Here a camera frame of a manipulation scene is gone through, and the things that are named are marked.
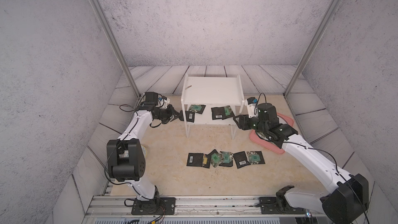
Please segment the black tea bag barcode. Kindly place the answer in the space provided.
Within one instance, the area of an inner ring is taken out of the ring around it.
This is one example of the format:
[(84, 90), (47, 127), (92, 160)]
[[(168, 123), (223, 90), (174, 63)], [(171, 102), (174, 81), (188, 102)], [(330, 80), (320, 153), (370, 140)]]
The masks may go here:
[(233, 158), (238, 169), (250, 165), (245, 151), (234, 153)]

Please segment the green label tea bag pile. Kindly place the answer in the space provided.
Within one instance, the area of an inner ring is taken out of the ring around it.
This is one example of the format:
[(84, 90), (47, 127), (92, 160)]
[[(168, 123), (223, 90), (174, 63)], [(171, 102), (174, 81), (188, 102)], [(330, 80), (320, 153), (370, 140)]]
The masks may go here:
[(223, 163), (223, 155), (214, 149), (210, 154), (210, 164), (216, 168)]

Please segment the oolong tea bag yellow label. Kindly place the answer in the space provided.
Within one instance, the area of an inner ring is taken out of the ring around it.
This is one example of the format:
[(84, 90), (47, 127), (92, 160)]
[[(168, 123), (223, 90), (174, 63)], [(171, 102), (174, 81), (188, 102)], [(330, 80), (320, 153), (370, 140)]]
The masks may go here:
[(210, 165), (211, 165), (211, 155), (210, 154), (203, 154), (202, 167), (209, 169)]

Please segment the floral tea bag green label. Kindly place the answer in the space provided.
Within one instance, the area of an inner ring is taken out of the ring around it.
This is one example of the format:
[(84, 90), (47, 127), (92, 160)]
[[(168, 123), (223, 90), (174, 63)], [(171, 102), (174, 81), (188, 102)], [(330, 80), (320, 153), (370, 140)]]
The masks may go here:
[(247, 151), (248, 162), (254, 164), (265, 164), (264, 157), (261, 151)]

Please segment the jasmine tea bag floral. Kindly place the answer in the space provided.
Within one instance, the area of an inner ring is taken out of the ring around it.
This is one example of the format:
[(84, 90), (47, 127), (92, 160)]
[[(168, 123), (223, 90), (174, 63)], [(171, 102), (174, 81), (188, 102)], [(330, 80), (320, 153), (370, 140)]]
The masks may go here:
[(221, 155), (221, 158), (222, 158), (221, 163), (220, 163), (221, 167), (227, 167), (227, 168), (233, 167), (234, 159), (233, 159), (233, 153), (232, 152), (221, 151), (220, 155)]

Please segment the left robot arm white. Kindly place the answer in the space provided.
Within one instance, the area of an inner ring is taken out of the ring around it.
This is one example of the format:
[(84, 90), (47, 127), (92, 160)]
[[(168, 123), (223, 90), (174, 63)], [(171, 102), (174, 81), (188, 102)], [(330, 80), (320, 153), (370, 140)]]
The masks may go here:
[(155, 92), (144, 93), (132, 110), (132, 120), (126, 130), (117, 139), (107, 143), (105, 177), (113, 179), (113, 185), (131, 187), (140, 201), (155, 199), (158, 190), (144, 175), (146, 160), (141, 139), (154, 120), (167, 124), (179, 115), (169, 98)]

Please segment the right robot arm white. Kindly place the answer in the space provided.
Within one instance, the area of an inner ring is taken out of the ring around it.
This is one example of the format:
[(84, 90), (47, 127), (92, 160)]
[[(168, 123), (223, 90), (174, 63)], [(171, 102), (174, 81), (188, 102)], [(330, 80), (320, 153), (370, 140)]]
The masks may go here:
[(245, 100), (248, 113), (233, 118), (241, 130), (251, 130), (261, 144), (279, 148), (295, 157), (324, 186), (326, 192), (300, 190), (292, 185), (276, 193), (275, 208), (282, 214), (304, 210), (325, 214), (335, 224), (351, 224), (369, 208), (369, 182), (361, 174), (340, 168), (336, 159), (312, 147), (287, 123), (280, 123), (271, 103), (255, 97)]

